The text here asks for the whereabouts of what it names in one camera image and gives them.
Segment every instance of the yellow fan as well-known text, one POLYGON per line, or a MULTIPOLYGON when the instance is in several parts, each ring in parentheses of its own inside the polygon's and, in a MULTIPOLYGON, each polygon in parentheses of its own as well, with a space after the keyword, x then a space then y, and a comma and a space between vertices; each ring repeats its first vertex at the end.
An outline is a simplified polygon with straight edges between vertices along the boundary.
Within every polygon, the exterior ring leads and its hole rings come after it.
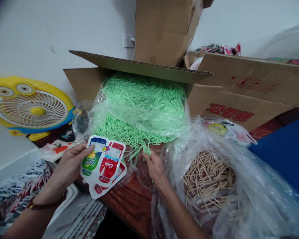
POLYGON ((74 105, 60 89, 17 76, 0 78, 0 124, 36 141, 72 121, 74 105))

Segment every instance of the bundle of green sticks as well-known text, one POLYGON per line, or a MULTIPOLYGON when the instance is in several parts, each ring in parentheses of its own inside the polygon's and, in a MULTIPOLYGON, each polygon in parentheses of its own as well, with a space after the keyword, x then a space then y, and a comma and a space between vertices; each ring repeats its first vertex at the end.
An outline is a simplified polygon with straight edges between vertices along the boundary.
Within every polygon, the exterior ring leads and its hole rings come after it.
POLYGON ((120 72, 99 94, 105 100, 94 106, 93 133, 133 147, 130 159, 172 141, 186 125, 181 83, 120 72))

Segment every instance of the sprite bottle sticker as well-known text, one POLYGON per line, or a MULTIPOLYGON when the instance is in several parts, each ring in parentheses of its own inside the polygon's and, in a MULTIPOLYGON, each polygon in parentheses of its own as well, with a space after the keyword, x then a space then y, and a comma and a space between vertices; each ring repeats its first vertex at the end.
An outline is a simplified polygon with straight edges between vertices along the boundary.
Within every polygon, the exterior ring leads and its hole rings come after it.
POLYGON ((82 162, 82 173, 90 176, 92 171, 96 168, 96 165, 101 157, 101 152, 93 150, 82 162))

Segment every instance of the white plastic bag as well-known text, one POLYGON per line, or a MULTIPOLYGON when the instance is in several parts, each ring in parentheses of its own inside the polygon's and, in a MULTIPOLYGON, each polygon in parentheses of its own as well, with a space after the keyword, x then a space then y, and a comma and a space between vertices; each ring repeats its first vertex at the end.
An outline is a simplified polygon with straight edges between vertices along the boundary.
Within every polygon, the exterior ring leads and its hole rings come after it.
MULTIPOLYGON (((189 205, 188 209, 213 238, 299 237, 299 195, 271 167, 236 141, 208 130, 197 118, 189 131, 166 149, 166 173, 184 202, 183 176, 200 152, 207 151, 215 160, 231 168, 236 176, 234 189, 218 215, 189 205)), ((166 238, 174 238, 174 229, 164 202, 158 197, 157 208, 166 238)))

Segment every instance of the bracelet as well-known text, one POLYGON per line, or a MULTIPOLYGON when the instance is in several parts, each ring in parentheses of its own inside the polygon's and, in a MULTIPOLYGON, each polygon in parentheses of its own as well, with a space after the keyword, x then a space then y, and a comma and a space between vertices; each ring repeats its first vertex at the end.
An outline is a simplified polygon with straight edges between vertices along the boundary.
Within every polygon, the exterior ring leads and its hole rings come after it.
POLYGON ((28 202, 27 204, 27 207, 26 208, 29 208, 31 210, 44 210, 44 209, 49 209, 49 208, 54 208, 54 207, 58 207, 65 199, 66 199, 66 191, 63 193, 62 197, 54 202, 54 203, 48 203, 48 204, 34 204, 33 203, 33 199, 35 197, 33 197, 31 199, 30 202, 28 202))

